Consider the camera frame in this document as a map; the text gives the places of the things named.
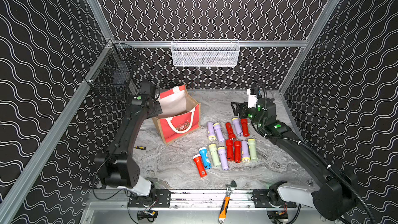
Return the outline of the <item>purple flashlight yellow rim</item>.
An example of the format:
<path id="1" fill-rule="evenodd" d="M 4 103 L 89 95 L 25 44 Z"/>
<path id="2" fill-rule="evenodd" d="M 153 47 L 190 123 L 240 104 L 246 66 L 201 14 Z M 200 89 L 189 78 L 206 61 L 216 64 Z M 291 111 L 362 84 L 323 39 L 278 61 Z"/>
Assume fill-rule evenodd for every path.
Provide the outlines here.
<path id="1" fill-rule="evenodd" d="M 233 118 L 232 119 L 232 123 L 233 123 L 233 125 L 235 127 L 235 131 L 236 131 L 237 136 L 240 137 L 240 138 L 243 137 L 243 130 L 242 130 L 242 127 L 241 127 L 240 119 L 239 118 Z"/>

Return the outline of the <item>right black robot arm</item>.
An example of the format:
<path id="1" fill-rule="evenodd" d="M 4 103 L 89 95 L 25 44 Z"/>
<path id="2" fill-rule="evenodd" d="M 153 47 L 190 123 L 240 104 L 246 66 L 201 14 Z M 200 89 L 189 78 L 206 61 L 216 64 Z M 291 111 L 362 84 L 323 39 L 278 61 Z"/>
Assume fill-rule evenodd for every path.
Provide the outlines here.
<path id="1" fill-rule="evenodd" d="M 231 103 L 234 116 L 249 119 L 255 131 L 289 154 L 315 180 L 319 189 L 299 190 L 297 193 L 283 194 L 286 184 L 276 184 L 277 194 L 271 195 L 271 202 L 295 202 L 315 208 L 321 216 L 330 221 L 342 216 L 361 204 L 370 222 L 376 222 L 369 205 L 358 193 L 358 178 L 354 173 L 339 169 L 327 162 L 323 156 L 301 141 L 285 123 L 277 120 L 276 105 L 273 99 L 260 98 L 254 107 L 248 102 Z"/>

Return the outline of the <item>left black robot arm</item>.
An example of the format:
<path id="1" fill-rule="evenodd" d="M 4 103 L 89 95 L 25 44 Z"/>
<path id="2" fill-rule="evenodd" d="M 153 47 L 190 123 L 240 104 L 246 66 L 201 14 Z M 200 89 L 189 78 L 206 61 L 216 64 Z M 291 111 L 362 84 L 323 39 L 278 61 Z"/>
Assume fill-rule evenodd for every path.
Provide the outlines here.
<path id="1" fill-rule="evenodd" d="M 121 188 L 139 197 L 151 195 L 152 182 L 140 176 L 140 167 L 133 159 L 133 150 L 144 121 L 161 113 L 156 95 L 139 94 L 130 98 L 115 139 L 104 153 L 94 159 L 96 177 L 102 185 Z"/>

